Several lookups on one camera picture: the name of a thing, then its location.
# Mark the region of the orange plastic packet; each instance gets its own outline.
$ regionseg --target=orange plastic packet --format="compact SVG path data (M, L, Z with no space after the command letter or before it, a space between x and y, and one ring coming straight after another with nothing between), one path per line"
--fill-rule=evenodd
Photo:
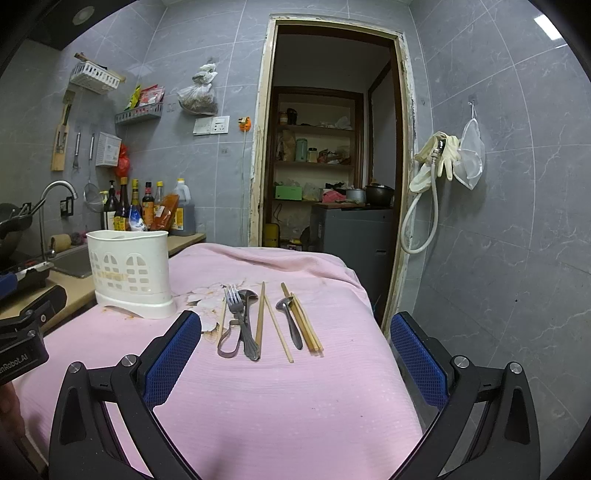
M178 208L178 195L169 193L166 195L162 204L154 212L154 221L150 227L150 231L169 230L173 223L174 214Z

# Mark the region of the pink tablecloth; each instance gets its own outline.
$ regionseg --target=pink tablecloth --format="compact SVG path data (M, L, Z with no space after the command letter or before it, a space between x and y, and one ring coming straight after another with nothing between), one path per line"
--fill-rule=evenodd
M236 358L221 358L202 338L167 402L154 412L205 480L387 479L419 441L417 415L367 295L338 258L201 244L170 260L170 281L179 311L188 299L204 298L194 309L205 325L219 314L222 284L259 292L265 281L274 305L284 281L324 345L323 357L296 350L279 312L293 364L268 312L257 363L242 350ZM16 382L41 451L47 453L68 364L115 365L128 353L141 353L175 318L146 320L97 306L48 335L49 361ZM232 332L228 349L235 339ZM130 462L146 472L117 410L110 412Z

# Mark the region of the ceiling light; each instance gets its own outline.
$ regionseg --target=ceiling light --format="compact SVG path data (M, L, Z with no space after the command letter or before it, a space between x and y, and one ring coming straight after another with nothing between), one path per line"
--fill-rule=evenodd
M92 17L93 13L95 13L95 7L90 5L88 7L84 7L76 15L74 15L74 18L72 18L72 23L74 25L82 25L85 21Z
M556 30L556 27L545 15L540 15L539 17L534 18L534 20L540 28L544 30L544 33L548 35L550 40L558 40L559 38L562 38L560 32Z

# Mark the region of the screw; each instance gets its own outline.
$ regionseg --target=screw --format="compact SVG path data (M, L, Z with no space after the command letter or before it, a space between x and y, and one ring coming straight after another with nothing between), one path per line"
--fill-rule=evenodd
M73 362L72 364L70 364L70 366L68 367L68 371L71 374L75 374L80 368L82 367L82 364L80 362Z
M520 374L523 371L523 367L520 364L518 364L517 362L511 362L509 364L509 368L515 374Z
M124 367L131 367L132 365L135 365L137 360L138 358L135 355L125 355L121 359L121 365Z
M457 356L453 359L453 362L459 368L466 368L470 365L470 361L465 356Z

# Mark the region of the wall-mounted basket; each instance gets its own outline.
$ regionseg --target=wall-mounted basket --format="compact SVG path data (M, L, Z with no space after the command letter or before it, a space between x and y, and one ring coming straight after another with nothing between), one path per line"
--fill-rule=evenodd
M91 61L81 61L72 70L70 83L102 95L115 90L119 86L119 79Z
M139 106L115 115L115 125L137 124L162 116L162 102Z

